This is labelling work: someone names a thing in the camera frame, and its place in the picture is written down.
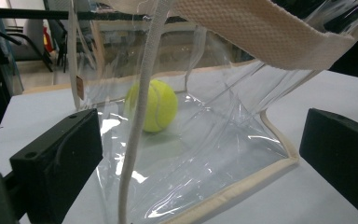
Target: tennis ball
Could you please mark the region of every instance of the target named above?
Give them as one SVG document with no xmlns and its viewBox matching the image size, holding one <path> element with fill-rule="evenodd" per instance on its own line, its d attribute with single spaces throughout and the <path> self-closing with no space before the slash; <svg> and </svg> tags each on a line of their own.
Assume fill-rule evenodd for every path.
<svg viewBox="0 0 358 224">
<path fill-rule="evenodd" d="M 134 84 L 126 95 L 125 111 L 130 115 L 135 112 L 138 91 L 139 84 Z M 163 81 L 151 80 L 147 95 L 144 131 L 156 133 L 165 129 L 175 118 L 177 109 L 178 99 L 173 89 Z"/>
</svg>

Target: red object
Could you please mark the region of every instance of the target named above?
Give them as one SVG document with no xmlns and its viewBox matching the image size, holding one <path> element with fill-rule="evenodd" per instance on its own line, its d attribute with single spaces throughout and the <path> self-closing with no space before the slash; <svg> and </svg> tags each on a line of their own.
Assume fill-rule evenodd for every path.
<svg viewBox="0 0 358 224">
<path fill-rule="evenodd" d="M 50 35 L 48 34 L 48 28 L 46 26 L 43 27 L 43 34 L 44 34 L 45 48 L 48 52 L 52 52 L 53 47 L 51 46 L 51 39 L 50 39 Z"/>
</svg>

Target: table surface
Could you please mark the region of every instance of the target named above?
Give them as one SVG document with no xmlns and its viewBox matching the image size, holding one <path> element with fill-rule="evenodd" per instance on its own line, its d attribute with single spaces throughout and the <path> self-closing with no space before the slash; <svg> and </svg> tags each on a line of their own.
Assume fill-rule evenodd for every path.
<svg viewBox="0 0 358 224">
<path fill-rule="evenodd" d="M 272 105 L 270 121 L 299 149 L 308 110 L 338 113 L 358 122 L 358 78 L 323 71 Z M 15 96 L 0 126 L 0 172 L 8 159 L 64 117 L 76 112 L 70 90 Z M 64 223 L 105 223 L 96 177 L 92 176 Z M 306 161 L 206 223 L 358 223 L 358 211 Z M 21 223 L 29 223 L 23 217 Z"/>
</svg>

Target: transparent plastic bag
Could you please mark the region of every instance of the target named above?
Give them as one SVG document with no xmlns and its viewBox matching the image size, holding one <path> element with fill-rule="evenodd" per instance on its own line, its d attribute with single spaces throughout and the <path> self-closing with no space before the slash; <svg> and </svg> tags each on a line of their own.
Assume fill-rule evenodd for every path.
<svg viewBox="0 0 358 224">
<path fill-rule="evenodd" d="M 201 25 L 171 12 L 157 15 L 154 7 L 143 11 L 151 16 L 114 12 L 105 21 L 79 20 L 76 5 L 70 11 L 74 99 L 79 109 L 99 110 L 97 174 L 108 223 L 117 216 L 121 223 L 193 222 L 296 164 L 296 150 L 265 111 L 319 72 L 269 66 Z M 166 22 L 151 44 L 154 60 L 147 47 L 157 16 Z M 168 84 L 178 102 L 174 120 L 159 132 L 140 131 L 138 110 L 126 111 L 126 96 L 145 82 L 145 69 Z M 124 165 L 129 154 L 130 168 Z"/>
</svg>

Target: clear vinyl bag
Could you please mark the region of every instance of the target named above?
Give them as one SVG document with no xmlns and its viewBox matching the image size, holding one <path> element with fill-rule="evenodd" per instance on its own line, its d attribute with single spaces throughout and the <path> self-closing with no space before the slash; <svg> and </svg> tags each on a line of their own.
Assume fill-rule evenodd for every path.
<svg viewBox="0 0 358 224">
<path fill-rule="evenodd" d="M 296 164 L 265 111 L 358 39 L 358 18 L 338 34 L 318 29 L 356 1 L 320 1 L 301 18 L 313 28 L 268 0 L 87 2 L 91 21 L 79 2 L 69 66 L 77 108 L 100 114 L 107 223 L 199 221 Z M 273 13 L 281 23 L 263 18 Z"/>
</svg>

